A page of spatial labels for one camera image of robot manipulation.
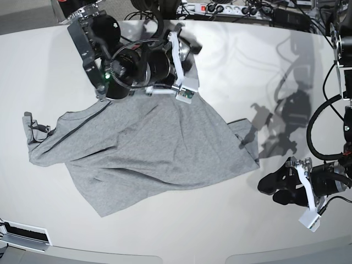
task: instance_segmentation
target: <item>power strip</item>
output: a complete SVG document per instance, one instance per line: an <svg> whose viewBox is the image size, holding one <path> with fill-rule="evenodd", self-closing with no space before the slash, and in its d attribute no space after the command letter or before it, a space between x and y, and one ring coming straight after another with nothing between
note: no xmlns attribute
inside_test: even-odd
<svg viewBox="0 0 352 264"><path fill-rule="evenodd" d="M207 10L208 4L202 4L202 3L185 3L183 6L181 5L178 7L176 14L179 15L188 15L188 12L191 15L205 15L208 17L211 17L214 12L210 12ZM258 19L258 20L265 20L265 21L271 21L271 18L266 15L262 15L260 12L256 12L255 14L251 14L250 16L248 15L248 7L244 5L233 5L233 4L218 4L218 6L222 6L224 8L223 12L217 13L216 16L223 16L223 17L244 17L246 18L251 18L251 19Z"/></svg>

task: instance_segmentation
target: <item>floor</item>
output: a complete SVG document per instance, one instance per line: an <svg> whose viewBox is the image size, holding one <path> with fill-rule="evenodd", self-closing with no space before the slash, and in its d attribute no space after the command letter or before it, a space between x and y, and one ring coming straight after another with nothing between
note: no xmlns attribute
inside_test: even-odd
<svg viewBox="0 0 352 264"><path fill-rule="evenodd" d="M208 3L209 0L192 0L192 2ZM118 21L124 20L128 14L136 11L130 0L106 0L101 3L101 10L106 10ZM57 24L49 0L0 1L0 35Z"/></svg>

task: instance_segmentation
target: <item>wrinkled fabric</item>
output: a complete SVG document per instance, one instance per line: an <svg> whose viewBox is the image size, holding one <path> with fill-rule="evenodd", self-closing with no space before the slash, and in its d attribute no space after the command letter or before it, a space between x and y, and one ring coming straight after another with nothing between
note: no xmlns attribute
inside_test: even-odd
<svg viewBox="0 0 352 264"><path fill-rule="evenodd" d="M54 131L25 113L23 125L30 162L65 163L101 217L165 191L201 188L259 168L251 123L226 124L199 95L192 104L168 95L97 102L64 114Z"/></svg>

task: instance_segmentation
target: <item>table surface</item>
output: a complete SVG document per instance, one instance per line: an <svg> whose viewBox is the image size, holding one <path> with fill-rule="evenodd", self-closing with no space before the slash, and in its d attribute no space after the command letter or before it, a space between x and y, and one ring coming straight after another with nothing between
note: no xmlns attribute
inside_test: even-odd
<svg viewBox="0 0 352 264"><path fill-rule="evenodd" d="M138 21L122 24L134 37ZM261 168L190 191L169 191L101 218L76 190L64 164L28 161L21 118L32 112L56 126L65 112L95 103L95 93L65 26L0 36L0 217L48 229L55 246L158 256L163 263L225 263L232 255L286 249L352 233L352 210L337 201L311 233L305 211L257 191L261 178L287 157L311 156L307 120L323 102L333 52L323 37L230 23L186 21L203 44L196 57L200 95L226 122L248 118L259 129ZM336 73L327 93L338 93ZM344 103L337 103L343 112ZM340 152L342 123L326 110L313 129L319 151Z"/></svg>

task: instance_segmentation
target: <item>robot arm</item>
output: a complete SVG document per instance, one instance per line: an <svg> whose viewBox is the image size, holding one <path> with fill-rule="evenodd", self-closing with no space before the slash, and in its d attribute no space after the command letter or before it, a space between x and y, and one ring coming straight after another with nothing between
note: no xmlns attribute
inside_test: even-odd
<svg viewBox="0 0 352 264"><path fill-rule="evenodd" d="M345 108L343 129L346 143L342 153L323 155L314 148L311 139L314 122L324 109L341 98L352 102L352 0L349 1L346 17L341 23L337 22L337 9L335 10L331 37L340 94L323 103L307 127L308 147L324 164L313 167L310 158L296 160L290 157L279 170L265 176L258 184L260 192L273 195L273 200L279 204L307 207L299 221L312 232L320 226L321 216L332 200L327 201L327 197L352 187L352 103Z"/></svg>
<svg viewBox="0 0 352 264"><path fill-rule="evenodd" d="M132 0L132 4L153 12L157 31L150 39L126 45L120 41L119 23L99 10L102 0L52 1L56 13L64 17L62 23L69 24L68 31L99 100L116 101L142 90L148 95L174 94L177 100L191 103L199 88L193 56L201 46L180 36L182 24L165 28L153 1Z"/></svg>

